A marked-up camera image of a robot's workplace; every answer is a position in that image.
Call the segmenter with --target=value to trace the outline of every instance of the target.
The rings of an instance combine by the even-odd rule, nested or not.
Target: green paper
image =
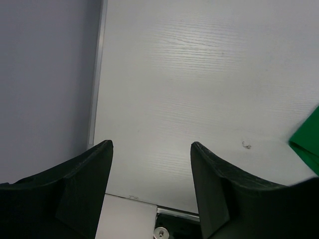
[[[290,138],[289,146],[319,175],[319,107]]]

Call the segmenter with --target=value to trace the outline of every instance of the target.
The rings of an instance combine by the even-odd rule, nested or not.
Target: white wooden surface
[[[193,141],[267,180],[313,177],[286,143],[319,103],[318,13],[317,0],[108,0],[94,138],[115,146],[107,192],[197,212]]]
[[[157,206],[105,195],[95,239],[151,239]]]

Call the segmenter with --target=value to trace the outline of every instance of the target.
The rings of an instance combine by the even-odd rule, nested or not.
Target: metal edge trim
[[[187,212],[179,212],[179,211],[174,211],[167,208],[158,207],[157,214],[160,214],[160,213],[199,222],[199,216],[196,214],[191,214]]]
[[[88,132],[88,142],[87,142],[88,149],[94,145],[94,133],[95,133],[96,112],[97,112],[97,106],[98,106],[99,85],[100,85],[100,77],[101,77],[107,5],[108,5],[108,0],[102,0],[100,28],[99,28],[98,42],[97,42],[97,48],[96,48],[96,58],[95,58],[95,67],[94,67],[95,69],[94,69],[92,98],[91,98],[90,121],[89,121],[89,132]]]

